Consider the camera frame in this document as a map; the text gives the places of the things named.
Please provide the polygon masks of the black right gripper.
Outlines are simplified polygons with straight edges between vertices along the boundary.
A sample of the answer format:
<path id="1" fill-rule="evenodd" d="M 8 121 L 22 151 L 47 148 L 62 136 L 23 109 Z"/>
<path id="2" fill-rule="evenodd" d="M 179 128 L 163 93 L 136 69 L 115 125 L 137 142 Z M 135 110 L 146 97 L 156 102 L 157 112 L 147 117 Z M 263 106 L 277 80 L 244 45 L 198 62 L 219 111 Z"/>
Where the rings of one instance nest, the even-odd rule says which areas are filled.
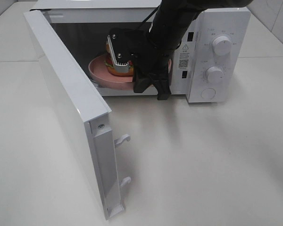
<path id="1" fill-rule="evenodd" d="M 142 93 L 153 85 L 158 91 L 157 100 L 167 100 L 171 95 L 168 70 L 170 46 L 166 44 L 168 32 L 168 28 L 150 32 L 112 28 L 107 37 L 114 69 L 118 73 L 128 73 L 130 54 L 135 77 L 142 78 L 135 84 Z"/>

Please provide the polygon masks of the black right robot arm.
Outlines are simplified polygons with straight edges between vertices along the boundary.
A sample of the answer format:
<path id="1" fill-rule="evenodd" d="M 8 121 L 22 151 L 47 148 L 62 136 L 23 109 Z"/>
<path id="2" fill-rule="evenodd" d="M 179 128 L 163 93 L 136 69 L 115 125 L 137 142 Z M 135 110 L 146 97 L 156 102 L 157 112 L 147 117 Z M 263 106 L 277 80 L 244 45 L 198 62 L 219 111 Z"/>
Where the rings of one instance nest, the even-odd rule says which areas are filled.
<path id="1" fill-rule="evenodd" d="M 134 68 L 133 91 L 143 93 L 150 85 L 157 90 L 158 100 L 167 100 L 169 87 L 168 62 L 198 15 L 213 8 L 242 8 L 249 0 L 163 0 L 150 13 L 154 16 L 150 30 L 112 28 L 108 46 L 114 69 L 118 72 Z"/>

